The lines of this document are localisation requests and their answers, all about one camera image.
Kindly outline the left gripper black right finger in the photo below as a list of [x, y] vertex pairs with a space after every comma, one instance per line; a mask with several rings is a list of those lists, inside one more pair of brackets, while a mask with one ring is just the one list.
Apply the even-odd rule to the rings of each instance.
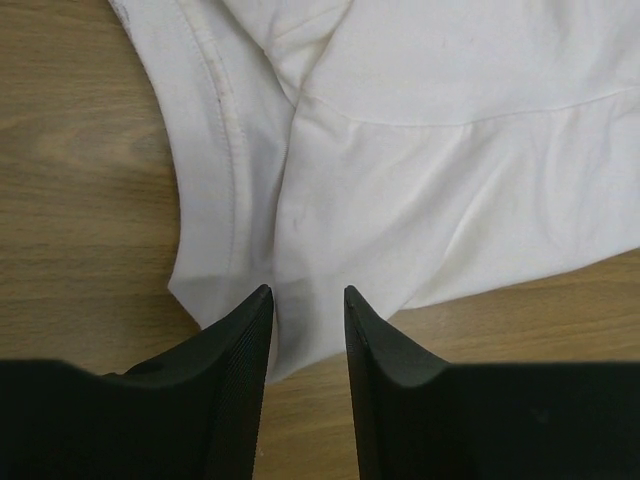
[[635, 479], [635, 362], [456, 364], [354, 287], [344, 326], [363, 479]]

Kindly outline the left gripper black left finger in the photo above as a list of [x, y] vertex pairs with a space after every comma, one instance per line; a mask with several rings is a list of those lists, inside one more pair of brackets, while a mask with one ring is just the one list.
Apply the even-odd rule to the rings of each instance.
[[1, 364], [5, 479], [249, 479], [273, 324], [261, 286], [194, 337], [122, 374]]

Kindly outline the white t shirt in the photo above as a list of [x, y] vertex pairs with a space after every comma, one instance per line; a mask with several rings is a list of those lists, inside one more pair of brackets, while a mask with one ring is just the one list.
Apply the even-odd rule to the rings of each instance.
[[269, 378], [384, 317], [639, 245], [635, 1], [116, 1], [180, 202], [202, 327], [257, 286]]

